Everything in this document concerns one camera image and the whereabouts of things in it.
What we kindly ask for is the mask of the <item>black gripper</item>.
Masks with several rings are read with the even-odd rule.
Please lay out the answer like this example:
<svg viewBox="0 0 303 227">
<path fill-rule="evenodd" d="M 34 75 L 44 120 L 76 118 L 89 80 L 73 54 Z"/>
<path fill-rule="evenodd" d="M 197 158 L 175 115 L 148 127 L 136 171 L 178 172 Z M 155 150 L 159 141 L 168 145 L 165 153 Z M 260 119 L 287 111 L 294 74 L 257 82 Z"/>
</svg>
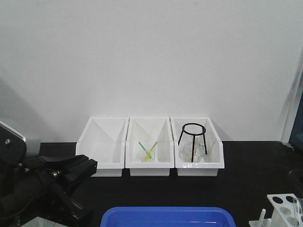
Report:
<svg viewBox="0 0 303 227">
<path fill-rule="evenodd" d="M 93 211 L 69 195 L 96 173 L 97 166 L 97 161 L 85 155 L 26 159 L 14 172 L 14 209 L 25 208 L 38 199 L 45 201 L 45 196 L 50 196 L 67 220 L 91 221 Z"/>
</svg>

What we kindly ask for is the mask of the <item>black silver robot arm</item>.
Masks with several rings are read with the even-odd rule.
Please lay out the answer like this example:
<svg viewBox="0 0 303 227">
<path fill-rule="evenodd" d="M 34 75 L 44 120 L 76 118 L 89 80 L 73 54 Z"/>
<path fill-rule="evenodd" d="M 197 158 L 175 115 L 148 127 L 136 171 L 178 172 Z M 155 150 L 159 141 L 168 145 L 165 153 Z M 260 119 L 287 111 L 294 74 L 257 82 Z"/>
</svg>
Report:
<svg viewBox="0 0 303 227">
<path fill-rule="evenodd" d="M 97 171 L 85 155 L 28 156 L 26 138 L 0 123 L 0 225 L 18 227 L 44 214 L 52 222 L 84 227 L 93 211 L 71 198 Z"/>
</svg>

